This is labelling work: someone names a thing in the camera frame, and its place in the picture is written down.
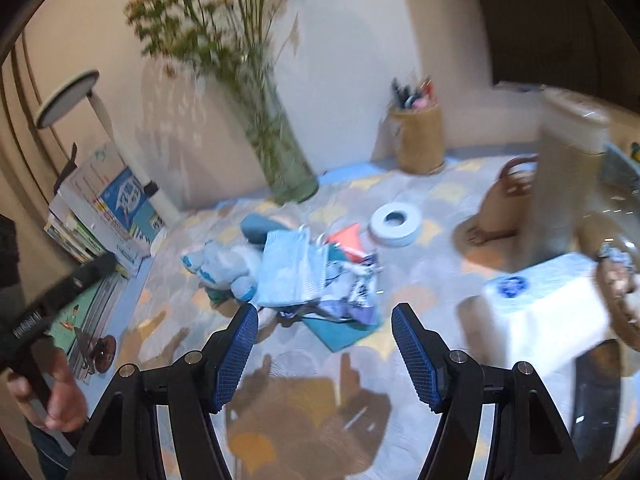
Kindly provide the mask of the person's left hand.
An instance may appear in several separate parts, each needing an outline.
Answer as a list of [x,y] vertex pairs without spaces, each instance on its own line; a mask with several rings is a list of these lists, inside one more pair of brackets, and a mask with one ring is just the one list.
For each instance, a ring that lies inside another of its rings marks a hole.
[[30,405],[34,395],[28,380],[13,370],[9,370],[6,376],[10,396],[27,420],[39,429],[72,432],[82,428],[88,415],[86,398],[76,384],[66,354],[59,348],[54,349],[49,374],[53,378],[53,386],[45,418],[39,416]]

